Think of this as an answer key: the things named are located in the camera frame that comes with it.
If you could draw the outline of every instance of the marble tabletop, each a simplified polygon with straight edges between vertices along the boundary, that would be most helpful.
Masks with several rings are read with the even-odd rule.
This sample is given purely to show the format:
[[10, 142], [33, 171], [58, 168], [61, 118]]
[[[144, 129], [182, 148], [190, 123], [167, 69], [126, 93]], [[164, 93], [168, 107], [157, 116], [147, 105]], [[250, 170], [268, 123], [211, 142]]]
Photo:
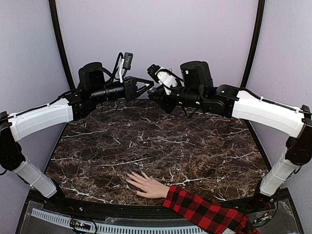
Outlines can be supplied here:
[[252, 196], [267, 167], [245, 123], [149, 100], [106, 102], [68, 123], [46, 174], [67, 197], [121, 205], [162, 205], [138, 197], [125, 179], [144, 171], [214, 201]]

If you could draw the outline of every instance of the lavender wall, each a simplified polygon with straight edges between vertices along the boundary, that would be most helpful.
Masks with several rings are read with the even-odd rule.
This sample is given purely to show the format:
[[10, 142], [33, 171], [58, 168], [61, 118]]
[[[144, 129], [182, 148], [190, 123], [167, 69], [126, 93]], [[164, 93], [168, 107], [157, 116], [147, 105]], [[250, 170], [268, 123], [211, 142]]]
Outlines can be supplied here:
[[[312, 107], [312, 1], [266, 1], [261, 34], [248, 88], [281, 103]], [[274, 164], [287, 136], [254, 124]], [[303, 228], [311, 233], [312, 162], [293, 175], [289, 187]]]
[[129, 75], [149, 78], [153, 63], [172, 68], [205, 60], [215, 85], [240, 85], [257, 1], [57, 1], [75, 84], [78, 69], [101, 61], [112, 70], [120, 51], [133, 52]]
[[[48, 1], [0, 1], [0, 32], [0, 112], [47, 103], [68, 89]], [[21, 141], [24, 154], [42, 170], [62, 128]], [[0, 233], [15, 233], [28, 190], [14, 173], [0, 176]]]

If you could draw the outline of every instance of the red plaid sleeve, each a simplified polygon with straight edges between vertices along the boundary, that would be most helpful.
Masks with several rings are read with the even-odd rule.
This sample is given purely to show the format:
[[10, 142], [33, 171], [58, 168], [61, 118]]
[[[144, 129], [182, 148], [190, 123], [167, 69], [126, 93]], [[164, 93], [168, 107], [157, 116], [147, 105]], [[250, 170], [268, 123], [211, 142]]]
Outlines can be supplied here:
[[210, 234], [260, 234], [250, 223], [248, 215], [223, 208], [220, 203], [205, 200], [201, 196], [191, 195], [177, 186], [171, 186], [163, 206]]

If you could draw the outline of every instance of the fingers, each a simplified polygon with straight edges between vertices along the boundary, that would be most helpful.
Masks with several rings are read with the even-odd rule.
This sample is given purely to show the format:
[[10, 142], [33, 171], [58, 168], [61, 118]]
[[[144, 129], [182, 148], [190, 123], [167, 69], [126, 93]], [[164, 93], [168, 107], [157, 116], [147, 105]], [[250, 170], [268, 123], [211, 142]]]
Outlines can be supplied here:
[[142, 175], [144, 175], [144, 177], [147, 179], [147, 180], [151, 180], [151, 178], [149, 178], [143, 171], [141, 171]]
[[126, 181], [127, 181], [129, 184], [132, 184], [132, 185], [136, 186], [137, 188], [143, 190], [143, 185], [141, 185], [141, 184], [139, 184], [139, 183], [136, 183], [136, 182], [134, 182], [134, 181], [132, 181], [132, 180], [129, 180], [129, 179], [126, 179]]
[[139, 174], [135, 173], [135, 172], [131, 172], [133, 175], [135, 175], [136, 177], [138, 177], [139, 179], [143, 180], [143, 181], [147, 181], [147, 179], [143, 178], [142, 176], [140, 176]]
[[138, 178], [132, 174], [128, 173], [127, 176], [130, 177], [131, 179], [133, 179], [134, 181], [136, 181], [137, 183], [143, 184], [145, 182], [145, 181], [141, 180], [140, 178]]

